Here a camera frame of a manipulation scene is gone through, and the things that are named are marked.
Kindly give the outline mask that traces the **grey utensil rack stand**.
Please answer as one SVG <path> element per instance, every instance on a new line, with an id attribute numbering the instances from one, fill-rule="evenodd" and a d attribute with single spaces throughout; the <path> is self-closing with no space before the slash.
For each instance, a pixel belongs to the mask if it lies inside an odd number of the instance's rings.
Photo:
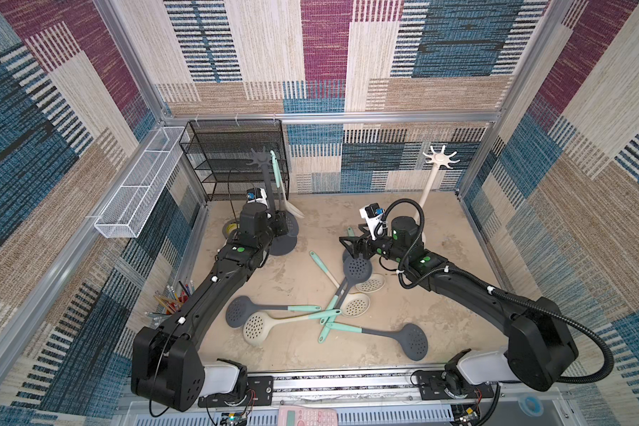
<path id="1" fill-rule="evenodd" d="M 289 255 L 297 245 L 299 225 L 296 218 L 284 206 L 286 196 L 282 194 L 282 173 L 273 150 L 258 152 L 251 150 L 250 166 L 260 168 L 264 187 L 251 187 L 247 190 L 247 202 L 258 202 L 267 208 L 268 223 L 274 232 L 269 253 L 275 257 Z"/>

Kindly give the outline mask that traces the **white skimmer mint handle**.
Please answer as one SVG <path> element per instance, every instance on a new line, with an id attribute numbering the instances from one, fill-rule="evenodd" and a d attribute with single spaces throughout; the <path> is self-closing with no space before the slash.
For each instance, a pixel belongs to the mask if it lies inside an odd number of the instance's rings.
<path id="1" fill-rule="evenodd" d="M 272 159 L 273 165 L 273 174 L 275 178 L 275 184 L 280 191 L 280 205 L 282 209 L 290 212 L 295 218 L 304 218 L 305 215 L 300 209 L 298 209 L 294 204 L 290 203 L 286 194 L 286 186 L 284 185 L 282 179 L 282 171 L 280 170 L 280 165 L 277 160 L 277 156 L 273 150 L 270 151 L 270 156 Z"/>

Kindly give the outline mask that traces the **grey skimmer mint handle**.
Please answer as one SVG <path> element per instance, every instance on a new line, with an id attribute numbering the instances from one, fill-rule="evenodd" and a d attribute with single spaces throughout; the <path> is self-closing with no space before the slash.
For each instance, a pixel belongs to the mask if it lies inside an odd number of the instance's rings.
<path id="1" fill-rule="evenodd" d="M 288 229 L 288 235 L 291 237 L 296 237 L 299 234 L 299 225 L 298 225 L 298 221 L 296 219 L 296 217 L 290 213 L 286 207 L 286 196 L 282 193 L 282 189 L 284 188 L 283 186 L 283 179 L 282 179 L 282 171 L 280 170 L 280 165 L 278 163 L 276 154 L 273 150 L 270 151 L 270 156 L 272 159 L 272 165 L 273 165 L 273 173 L 274 173 L 274 177 L 275 177 L 275 184 L 277 186 L 277 189 L 279 191 L 279 204 L 280 204 L 280 211 L 282 213 L 285 214 L 285 218 L 287 221 L 287 229 Z"/>

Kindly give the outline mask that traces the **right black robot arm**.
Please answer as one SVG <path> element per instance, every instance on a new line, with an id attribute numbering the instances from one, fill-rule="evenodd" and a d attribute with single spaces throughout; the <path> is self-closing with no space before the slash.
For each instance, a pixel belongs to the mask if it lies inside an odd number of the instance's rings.
<path id="1" fill-rule="evenodd" d="M 421 288 L 452 299 L 500 330 L 508 345 L 498 351 L 463 350 L 445 368 L 449 392 L 463 394 L 481 383 L 523 383 L 545 392 L 553 383 L 578 383 L 566 375 L 579 351 L 570 332 L 575 322 L 546 297 L 536 301 L 498 289 L 447 258 L 428 250 L 411 217 L 397 217 L 392 230 L 379 228 L 373 238 L 342 236 L 346 257 L 374 256 L 397 263 L 396 275 L 406 289 Z"/>

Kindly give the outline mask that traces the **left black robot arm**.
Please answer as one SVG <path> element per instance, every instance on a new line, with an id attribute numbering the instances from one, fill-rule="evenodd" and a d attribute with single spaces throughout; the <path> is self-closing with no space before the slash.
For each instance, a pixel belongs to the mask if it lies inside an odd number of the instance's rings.
<path id="1" fill-rule="evenodd" d="M 218 251 L 211 271 L 186 303 L 157 328 L 142 328 L 131 358 L 133 394 L 185 412 L 198 399 L 205 369 L 198 350 L 230 297 L 264 264 L 273 240 L 288 233 L 285 211 L 246 203 L 239 228 Z"/>

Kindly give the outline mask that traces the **grey skimmer under left arm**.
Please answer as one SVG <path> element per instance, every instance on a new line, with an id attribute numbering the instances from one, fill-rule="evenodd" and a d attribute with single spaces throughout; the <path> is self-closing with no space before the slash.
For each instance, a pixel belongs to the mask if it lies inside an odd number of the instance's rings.
<path id="1" fill-rule="evenodd" d="M 228 305 L 225 321 L 230 328 L 241 328 L 247 319 L 259 311 L 319 312 L 319 305 L 258 305 L 247 296 L 239 296 Z"/>

